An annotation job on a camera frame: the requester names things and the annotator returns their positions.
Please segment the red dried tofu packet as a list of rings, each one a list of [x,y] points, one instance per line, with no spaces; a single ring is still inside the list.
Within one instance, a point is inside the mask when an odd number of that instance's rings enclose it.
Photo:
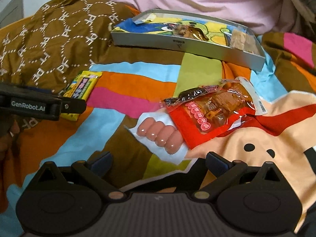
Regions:
[[[238,121],[267,113],[254,86],[246,78],[222,79],[218,85],[214,93],[173,107],[161,106],[166,108],[190,149],[225,133]]]

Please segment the yellow green biscuit packet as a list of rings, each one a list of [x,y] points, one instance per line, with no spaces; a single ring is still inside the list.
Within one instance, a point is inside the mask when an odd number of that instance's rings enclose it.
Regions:
[[[60,117],[70,121],[77,121],[85,112],[86,101],[94,89],[102,72],[82,71],[77,75],[63,94],[63,100],[69,102],[64,105]]]

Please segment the pink sausage pack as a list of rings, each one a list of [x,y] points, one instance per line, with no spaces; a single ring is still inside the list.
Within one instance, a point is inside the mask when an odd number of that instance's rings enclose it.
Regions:
[[[124,125],[124,128],[161,161],[179,165],[188,160],[189,148],[167,113],[144,112],[135,126]]]

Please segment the orange rice cracker bar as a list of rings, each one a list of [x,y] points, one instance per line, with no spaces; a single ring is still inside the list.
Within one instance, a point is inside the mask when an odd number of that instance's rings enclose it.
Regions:
[[[256,46],[255,38],[236,29],[232,31],[229,46],[234,49],[246,51],[255,55],[260,55],[259,50]]]

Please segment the red nut snack packet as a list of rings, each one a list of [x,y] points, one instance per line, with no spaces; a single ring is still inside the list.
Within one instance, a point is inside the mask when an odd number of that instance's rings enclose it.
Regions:
[[[200,28],[191,25],[168,24],[166,28],[167,30],[172,31],[173,35],[179,37],[205,42],[209,40],[209,38],[204,34],[204,32]]]

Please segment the dark jerky packet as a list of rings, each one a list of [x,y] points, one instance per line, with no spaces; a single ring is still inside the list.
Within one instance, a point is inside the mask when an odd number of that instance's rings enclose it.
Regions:
[[[184,90],[179,93],[177,97],[170,97],[167,99],[163,99],[160,104],[164,107],[173,107],[180,105],[182,103],[194,100],[195,98],[206,95],[209,93],[214,93],[219,89],[219,85],[208,85],[195,87],[188,90]]]

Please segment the brown PF pillow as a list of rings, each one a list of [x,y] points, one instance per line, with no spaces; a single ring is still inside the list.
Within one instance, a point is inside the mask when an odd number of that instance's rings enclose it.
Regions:
[[[138,11],[113,0],[52,0],[1,34],[1,82],[59,93],[105,62],[109,26]]]

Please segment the colourful cartoon blanket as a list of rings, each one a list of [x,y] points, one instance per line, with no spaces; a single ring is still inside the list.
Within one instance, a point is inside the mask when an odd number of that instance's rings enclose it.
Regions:
[[[1,167],[1,236],[22,234],[16,203],[44,162],[68,166],[106,151],[114,158],[107,179],[126,189],[188,176],[208,151],[254,166],[272,160],[302,202],[298,234],[315,236],[315,43],[273,32],[260,43],[266,52],[260,72],[171,50],[107,46],[103,63],[92,67],[101,78],[77,121],[20,119],[16,148]],[[183,106],[161,107],[163,99],[183,90],[239,76],[252,83],[267,112],[245,115],[241,126],[213,139],[198,141]],[[190,147],[179,164],[129,133],[141,116],[180,125]]]

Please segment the grey tray with cartoon liner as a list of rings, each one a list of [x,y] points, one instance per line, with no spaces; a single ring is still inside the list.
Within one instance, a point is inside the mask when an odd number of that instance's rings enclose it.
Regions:
[[[266,57],[252,30],[195,13],[152,9],[111,27],[115,45],[182,51],[261,71]]]

